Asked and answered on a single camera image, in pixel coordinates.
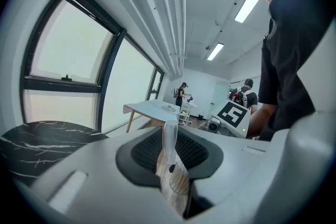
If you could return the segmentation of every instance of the window frame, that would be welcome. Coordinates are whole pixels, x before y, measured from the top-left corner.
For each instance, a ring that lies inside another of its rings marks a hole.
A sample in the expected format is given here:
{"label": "window frame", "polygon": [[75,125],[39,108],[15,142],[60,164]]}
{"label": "window frame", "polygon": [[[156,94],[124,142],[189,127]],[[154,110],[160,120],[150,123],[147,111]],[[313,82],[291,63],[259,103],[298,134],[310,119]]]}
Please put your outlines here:
{"label": "window frame", "polygon": [[[136,48],[146,59],[154,66],[153,75],[149,85],[148,93],[144,101],[149,100],[151,93],[156,93],[158,98],[161,82],[164,72],[155,64],[155,62],[145,53],[145,51],[134,41],[134,39],[127,34],[127,30],[121,27],[95,0],[65,0],[71,5],[82,11],[84,14],[94,19],[98,24],[111,32],[114,36],[110,40],[104,59],[101,63],[99,70],[98,80],[96,84],[77,82],[62,79],[44,78],[30,75],[34,53],[37,48],[39,38],[44,30],[48,20],[55,11],[56,7],[62,0],[50,0],[46,7],[38,17],[27,42],[24,52],[23,61],[20,70],[20,106],[23,122],[27,123],[24,107],[24,91],[25,90],[38,90],[38,91],[53,91],[53,92],[76,92],[76,93],[97,93],[97,107],[95,126],[96,131],[101,132],[102,128],[102,115],[104,108],[104,101],[108,81],[112,71],[115,58],[118,54],[119,48],[123,39],[125,38],[134,48]],[[157,91],[152,91],[156,73],[161,74],[160,83]]]}
{"label": "window frame", "polygon": [[46,78],[40,76],[30,75],[30,71],[32,68],[34,54],[38,45],[38,41],[40,36],[50,19],[51,15],[54,13],[56,7],[60,4],[62,0],[51,0],[50,3],[46,6],[45,10],[42,12],[38,22],[36,23],[34,30],[31,34],[30,40],[28,42],[25,58],[23,64],[24,68],[24,86],[27,87],[25,89],[28,90],[43,90],[43,91],[54,91],[51,85],[57,87],[58,91],[63,92],[100,92],[101,81],[104,76],[104,73],[107,68],[108,59],[112,53],[112,47],[114,43],[116,43],[118,36],[121,33],[122,28],[117,24],[117,22],[107,14],[96,1],[94,0],[75,0],[80,5],[78,5],[73,0],[65,0],[70,3],[72,6],[89,16],[91,19],[95,20],[96,23],[104,27],[107,31],[113,34],[113,38],[110,40],[107,52],[102,60],[101,68],[98,74],[97,83],[85,83],[78,81],[67,81],[55,78]]}
{"label": "window frame", "polygon": [[[152,79],[151,79],[151,83],[149,85],[149,88],[148,88],[148,92],[147,92],[147,96],[146,96],[146,99],[144,101],[148,101],[151,94],[152,93],[156,93],[156,96],[155,96],[155,99],[158,98],[159,96],[159,91],[160,91],[160,88],[161,88],[161,83],[162,83],[162,80],[163,80],[163,76],[164,76],[164,72],[158,67],[157,64],[155,64],[155,62],[148,56],[148,54],[146,54],[146,52],[134,41],[134,39],[129,35],[127,34],[125,36],[125,38],[127,39],[127,41],[133,45],[152,65],[154,65],[154,71],[153,71],[153,75],[152,75]],[[156,72],[159,72],[161,74],[160,76],[160,83],[159,83],[159,87],[157,89],[157,91],[152,91],[153,89],[153,85],[154,85],[154,81],[155,81],[155,76],[156,76]]]}
{"label": "window frame", "polygon": [[[157,91],[153,91],[153,86],[154,86],[155,77],[156,77],[156,73],[157,72],[161,74],[161,76],[160,76],[160,82],[159,82],[159,86],[158,86]],[[161,84],[162,84],[162,80],[163,80],[163,76],[164,76],[164,72],[158,66],[155,66],[155,69],[154,69],[154,72],[153,72],[153,76],[152,76],[152,80],[151,80],[151,84],[150,84],[149,89],[148,89],[146,100],[149,100],[149,98],[151,97],[151,94],[153,94],[153,93],[156,93],[155,99],[158,98],[159,92],[160,92],[160,88],[161,88]]]}

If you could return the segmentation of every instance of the person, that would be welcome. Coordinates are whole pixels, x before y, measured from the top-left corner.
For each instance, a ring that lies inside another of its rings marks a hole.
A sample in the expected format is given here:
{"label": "person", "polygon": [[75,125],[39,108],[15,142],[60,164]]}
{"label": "person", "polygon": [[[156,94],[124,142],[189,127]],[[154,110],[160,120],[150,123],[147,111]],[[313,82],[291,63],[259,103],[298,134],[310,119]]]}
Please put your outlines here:
{"label": "person", "polygon": [[177,90],[177,97],[176,97],[176,100],[175,100],[175,104],[178,105],[180,107],[180,109],[181,109],[181,106],[182,106],[182,99],[185,98],[187,95],[191,95],[191,94],[184,93],[184,89],[186,87],[188,87],[187,83],[183,82],[182,85]]}
{"label": "person", "polygon": [[290,128],[314,112],[297,71],[328,29],[333,13],[326,0],[266,0],[271,15],[261,49],[259,102],[250,118],[247,138],[270,141],[275,132]]}
{"label": "person", "polygon": [[[252,79],[247,79],[245,80],[244,86],[241,88],[242,92],[247,92],[250,91],[253,87],[253,80]],[[232,100],[233,95],[238,92],[238,88],[234,89],[230,95],[229,99]],[[255,113],[258,109],[258,97],[255,92],[249,92],[246,94],[246,99],[247,99],[247,108],[251,109],[251,115]]]}

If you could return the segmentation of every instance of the white table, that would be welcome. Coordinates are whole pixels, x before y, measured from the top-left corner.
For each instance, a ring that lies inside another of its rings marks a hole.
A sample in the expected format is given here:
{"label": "white table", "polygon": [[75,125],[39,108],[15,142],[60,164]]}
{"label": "white table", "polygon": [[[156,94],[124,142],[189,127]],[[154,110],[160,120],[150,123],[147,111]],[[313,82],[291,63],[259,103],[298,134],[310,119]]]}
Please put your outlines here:
{"label": "white table", "polygon": [[[170,106],[175,109],[175,111],[168,111],[162,108],[162,106]],[[123,106],[123,113],[130,113],[130,120],[128,122],[127,130],[128,133],[131,127],[134,113],[151,118],[159,123],[162,127],[167,121],[177,121],[180,114],[180,107],[177,105],[169,104],[163,101],[150,100],[143,101],[135,104],[125,104]]]}
{"label": "white table", "polygon": [[194,104],[194,100],[190,101],[189,103],[188,102],[183,102],[183,104],[188,104],[188,105],[191,106],[190,115],[192,115],[192,116],[198,116],[198,110],[197,110],[198,106],[196,106]]}

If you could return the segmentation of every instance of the wooden table leg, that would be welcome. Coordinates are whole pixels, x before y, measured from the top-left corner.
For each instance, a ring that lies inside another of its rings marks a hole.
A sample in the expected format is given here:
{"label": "wooden table leg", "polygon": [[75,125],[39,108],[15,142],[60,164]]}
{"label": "wooden table leg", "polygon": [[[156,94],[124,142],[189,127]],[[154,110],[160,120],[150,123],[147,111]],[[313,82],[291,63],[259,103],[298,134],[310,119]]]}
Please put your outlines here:
{"label": "wooden table leg", "polygon": [[131,115],[130,115],[130,120],[129,120],[129,122],[128,122],[127,130],[126,130],[127,133],[128,133],[129,130],[130,130],[131,123],[132,123],[132,120],[133,120],[133,116],[134,116],[134,110],[132,110]]}

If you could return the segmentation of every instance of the ceiling light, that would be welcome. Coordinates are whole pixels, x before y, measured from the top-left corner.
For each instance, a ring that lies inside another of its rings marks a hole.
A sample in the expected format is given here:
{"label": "ceiling light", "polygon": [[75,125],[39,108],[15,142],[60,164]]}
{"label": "ceiling light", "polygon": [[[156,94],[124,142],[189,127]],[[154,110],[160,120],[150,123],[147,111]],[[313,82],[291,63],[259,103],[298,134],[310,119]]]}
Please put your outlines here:
{"label": "ceiling light", "polygon": [[257,2],[258,0],[245,0],[235,20],[240,23],[245,21],[246,17],[250,14],[250,12],[254,8],[254,6],[257,4]]}
{"label": "ceiling light", "polygon": [[224,47],[223,44],[218,43],[217,46],[214,48],[214,50],[211,52],[210,56],[208,57],[209,61],[212,61],[212,59],[215,58],[215,56],[217,55],[217,53],[219,53],[219,51]]}

